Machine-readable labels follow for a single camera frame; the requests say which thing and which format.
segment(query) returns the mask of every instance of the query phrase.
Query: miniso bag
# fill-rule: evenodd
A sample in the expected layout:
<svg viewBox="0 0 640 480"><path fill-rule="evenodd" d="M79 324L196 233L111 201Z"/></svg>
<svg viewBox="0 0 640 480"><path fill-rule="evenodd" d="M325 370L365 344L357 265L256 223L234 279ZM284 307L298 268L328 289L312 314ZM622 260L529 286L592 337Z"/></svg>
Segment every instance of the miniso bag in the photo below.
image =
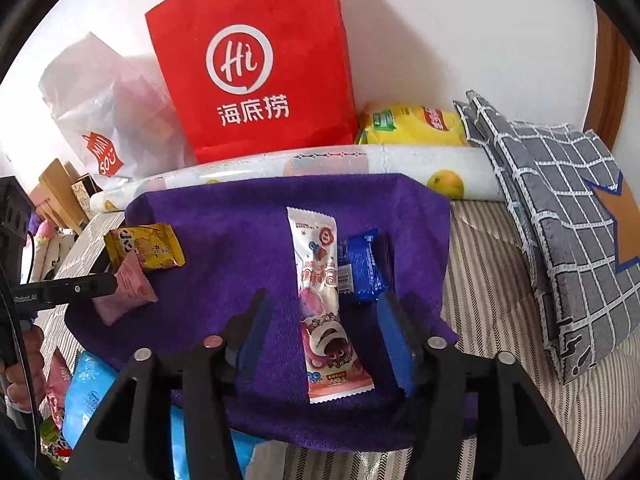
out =
<svg viewBox="0 0 640 480"><path fill-rule="evenodd" d="M199 163L353 143L339 0L165 0L146 22Z"/></svg>
<svg viewBox="0 0 640 480"><path fill-rule="evenodd" d="M166 91L91 33L46 67L39 86L66 142L103 189L195 163Z"/></svg>

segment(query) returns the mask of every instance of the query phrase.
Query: human hand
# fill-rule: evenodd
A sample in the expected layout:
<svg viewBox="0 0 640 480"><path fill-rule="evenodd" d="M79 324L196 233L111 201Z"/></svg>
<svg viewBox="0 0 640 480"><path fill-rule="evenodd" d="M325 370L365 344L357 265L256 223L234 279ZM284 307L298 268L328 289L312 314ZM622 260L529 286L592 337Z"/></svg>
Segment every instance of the human hand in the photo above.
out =
<svg viewBox="0 0 640 480"><path fill-rule="evenodd" d="M42 343L44 342L44 334L42 329L34 325L31 330L23 334L24 348L29 358L29 368L31 369L31 377L33 381L33 389L36 397L36 407L44 400L46 380L44 378L44 357L40 353ZM5 374L7 380L12 383L5 392L9 399L14 402L20 410L31 411L31 403L29 402L29 391L27 389L24 371L20 363L5 368L4 362L0 359L0 374Z"/></svg>

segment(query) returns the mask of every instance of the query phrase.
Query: yellow snack package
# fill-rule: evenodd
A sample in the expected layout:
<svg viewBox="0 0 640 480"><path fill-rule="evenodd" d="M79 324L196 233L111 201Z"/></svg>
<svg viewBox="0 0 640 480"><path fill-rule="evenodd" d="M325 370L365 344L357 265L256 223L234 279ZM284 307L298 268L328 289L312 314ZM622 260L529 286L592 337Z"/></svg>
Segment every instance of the yellow snack package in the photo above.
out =
<svg viewBox="0 0 640 480"><path fill-rule="evenodd" d="M139 225L112 229L104 235L115 270L127 253L134 251L143 270L171 269L184 265L184 254L168 224Z"/></svg>
<svg viewBox="0 0 640 480"><path fill-rule="evenodd" d="M455 112L411 105L365 110L356 144L466 146L465 128Z"/></svg>

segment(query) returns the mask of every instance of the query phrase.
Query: star with blue outline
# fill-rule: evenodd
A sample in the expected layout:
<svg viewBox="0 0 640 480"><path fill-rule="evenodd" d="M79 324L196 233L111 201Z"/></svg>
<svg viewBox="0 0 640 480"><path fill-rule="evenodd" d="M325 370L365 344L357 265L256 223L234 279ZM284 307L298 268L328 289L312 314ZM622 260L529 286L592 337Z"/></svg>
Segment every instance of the star with blue outline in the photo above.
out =
<svg viewBox="0 0 640 480"><path fill-rule="evenodd" d="M622 172L615 190L585 182L613 218L616 274L640 264L640 210Z"/></svg>

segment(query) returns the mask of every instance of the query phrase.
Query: striped bedding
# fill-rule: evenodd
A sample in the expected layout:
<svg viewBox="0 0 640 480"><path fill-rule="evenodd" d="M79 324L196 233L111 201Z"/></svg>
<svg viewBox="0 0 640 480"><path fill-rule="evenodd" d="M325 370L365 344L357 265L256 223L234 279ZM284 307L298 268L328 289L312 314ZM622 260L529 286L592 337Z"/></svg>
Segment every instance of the striped bedding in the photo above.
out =
<svg viewBox="0 0 640 480"><path fill-rule="evenodd" d="M58 277L88 272L102 248L102 234L122 213L95 217ZM453 202L449 268L442 315L461 335L462 351L493 356L513 352L556 414L587 480L604 480L640 430L640 329L596 367L562 386L545 355L520 238L503 203ZM67 361L79 344L64 326L64 306L41 315L49 367L60 346ZM471 480L475 440L462 445L458 477ZM404 475L411 450L327 453L289 446L283 480L395 480Z"/></svg>

